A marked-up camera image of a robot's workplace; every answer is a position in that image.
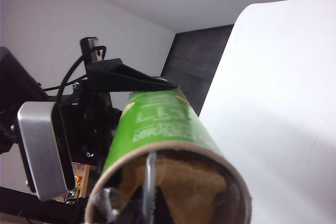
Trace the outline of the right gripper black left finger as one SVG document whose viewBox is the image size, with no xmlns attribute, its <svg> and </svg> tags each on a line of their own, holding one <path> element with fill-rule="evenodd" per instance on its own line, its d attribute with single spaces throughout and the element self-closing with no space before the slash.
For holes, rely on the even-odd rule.
<svg viewBox="0 0 336 224">
<path fill-rule="evenodd" d="M 144 223 L 143 219 L 143 186 L 139 186 L 127 204 L 126 223 Z"/>
</svg>

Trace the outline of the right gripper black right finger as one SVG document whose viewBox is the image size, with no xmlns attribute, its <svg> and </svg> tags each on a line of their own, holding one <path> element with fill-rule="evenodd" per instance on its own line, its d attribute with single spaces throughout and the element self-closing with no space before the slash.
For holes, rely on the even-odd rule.
<svg viewBox="0 0 336 224">
<path fill-rule="evenodd" d="M 163 191 L 160 186 L 155 187 L 155 207 L 154 223 L 155 224 L 173 224 L 174 220 L 170 213 L 169 207 L 165 200 Z"/>
</svg>

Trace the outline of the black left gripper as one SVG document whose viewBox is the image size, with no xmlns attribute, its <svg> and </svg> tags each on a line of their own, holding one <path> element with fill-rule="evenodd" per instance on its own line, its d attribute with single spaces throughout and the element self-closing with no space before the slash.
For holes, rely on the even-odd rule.
<svg viewBox="0 0 336 224">
<path fill-rule="evenodd" d="M 65 135 L 73 162 L 103 166 L 121 111 L 113 108 L 109 93 L 165 91 L 177 85 L 148 76 L 121 59 L 104 60 L 106 48 L 97 37 L 80 40 L 81 56 L 63 77 L 55 101 L 60 106 Z M 83 64 L 87 76 L 70 80 Z"/>
</svg>

